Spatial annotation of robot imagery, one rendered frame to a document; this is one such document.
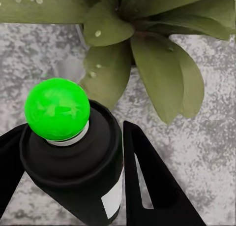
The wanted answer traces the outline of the insectifuge atomizer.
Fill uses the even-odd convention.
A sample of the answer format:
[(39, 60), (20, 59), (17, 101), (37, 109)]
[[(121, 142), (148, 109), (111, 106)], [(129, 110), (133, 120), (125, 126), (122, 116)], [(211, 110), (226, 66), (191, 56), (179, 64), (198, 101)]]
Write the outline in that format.
[(25, 102), (19, 142), (23, 168), (34, 183), (87, 226), (109, 226), (122, 199), (122, 131), (108, 108), (78, 85), (78, 60), (55, 66), (58, 78), (36, 85)]

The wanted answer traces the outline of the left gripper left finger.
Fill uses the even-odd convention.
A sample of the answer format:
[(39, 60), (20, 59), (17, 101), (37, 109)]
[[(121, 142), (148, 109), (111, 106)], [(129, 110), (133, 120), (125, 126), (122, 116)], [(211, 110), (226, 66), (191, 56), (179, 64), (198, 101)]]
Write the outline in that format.
[(26, 124), (0, 136), (0, 219), (24, 173), (19, 142)]

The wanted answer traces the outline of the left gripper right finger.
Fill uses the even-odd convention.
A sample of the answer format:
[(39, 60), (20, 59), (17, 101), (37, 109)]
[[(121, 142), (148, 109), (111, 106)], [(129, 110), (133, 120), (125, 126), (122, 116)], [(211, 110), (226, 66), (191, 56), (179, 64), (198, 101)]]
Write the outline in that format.
[[(127, 226), (206, 226), (142, 129), (123, 128)], [(135, 154), (154, 209), (143, 207)]]

